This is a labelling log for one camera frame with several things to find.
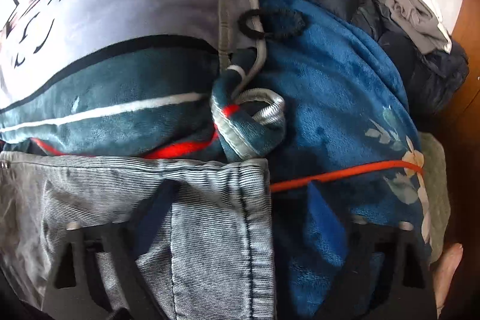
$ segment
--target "black puffer jacket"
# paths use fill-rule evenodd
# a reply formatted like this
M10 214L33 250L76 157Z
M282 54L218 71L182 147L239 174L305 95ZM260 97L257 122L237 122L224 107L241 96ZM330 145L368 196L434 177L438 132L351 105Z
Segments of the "black puffer jacket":
M377 0L318 0L332 14L361 28L382 47L397 67L414 118L441 111L469 74L468 58L452 40L450 54L435 50L422 55Z

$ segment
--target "bare skin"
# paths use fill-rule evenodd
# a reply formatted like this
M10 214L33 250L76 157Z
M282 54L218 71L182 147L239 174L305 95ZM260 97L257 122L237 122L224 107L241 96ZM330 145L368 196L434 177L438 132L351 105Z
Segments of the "bare skin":
M433 273L433 290L437 304L437 316L440 316L447 298L450 283L463 256L463 246L455 243L442 253L438 268Z

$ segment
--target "floral pattern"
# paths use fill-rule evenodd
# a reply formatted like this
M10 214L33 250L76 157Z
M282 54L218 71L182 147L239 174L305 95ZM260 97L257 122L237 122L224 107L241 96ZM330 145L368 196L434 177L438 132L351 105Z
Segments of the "floral pattern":
M383 118L385 121L392 127L392 123L395 122L394 117L390 110L386 109L383 113ZM367 137L378 139L378 142L383 145L387 145L393 151L405 151L402 160L404 162L409 162L419 167L423 167L424 157L423 154L416 150L413 146L411 139L408 136L405 136L406 144L404 144L396 129L387 130L388 127L383 127L379 123L376 123L370 119L375 128L370 128L365 132ZM404 168L405 174L397 172L395 178L383 177L387 185L390 187L392 192L397 196L397 198L407 205L414 204L417 199L420 201L422 210L423 210L423 222L421 225L421 234L425 243L427 243L430 238L430 226L431 226L431 217L429 210L429 202L427 191L425 188L425 182L423 181L422 174L412 170L410 168ZM412 183L412 178L417 175L419 188L416 189L416 186Z

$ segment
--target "black hair tie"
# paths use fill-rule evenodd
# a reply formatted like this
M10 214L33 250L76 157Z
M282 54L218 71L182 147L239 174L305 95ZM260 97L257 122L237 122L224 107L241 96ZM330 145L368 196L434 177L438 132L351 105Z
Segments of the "black hair tie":
M293 20L293 26L290 30L279 32L262 32L256 31L247 25L247 21L254 16L283 16ZM279 9L251 9L244 12L238 19L238 28L245 36L253 40L270 39L275 41L286 40L290 37L300 36L307 24L303 18L303 14L297 10L279 8Z

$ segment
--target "blue blanket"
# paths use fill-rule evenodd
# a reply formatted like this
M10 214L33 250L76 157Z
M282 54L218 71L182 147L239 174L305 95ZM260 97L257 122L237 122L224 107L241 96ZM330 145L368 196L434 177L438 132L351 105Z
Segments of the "blue blanket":
M286 137L267 156L271 183L381 160L423 164L397 69L367 34L309 0L260 3L298 10L308 21L301 36L267 42L266 64L248 86L270 88L286 102ZM263 21L267 31L285 29L285 23ZM352 218L408 222L418 240L428 242L425 199L422 178L403 168L275 193L278 318L313 316L346 257ZM429 250L425 244L426 256Z

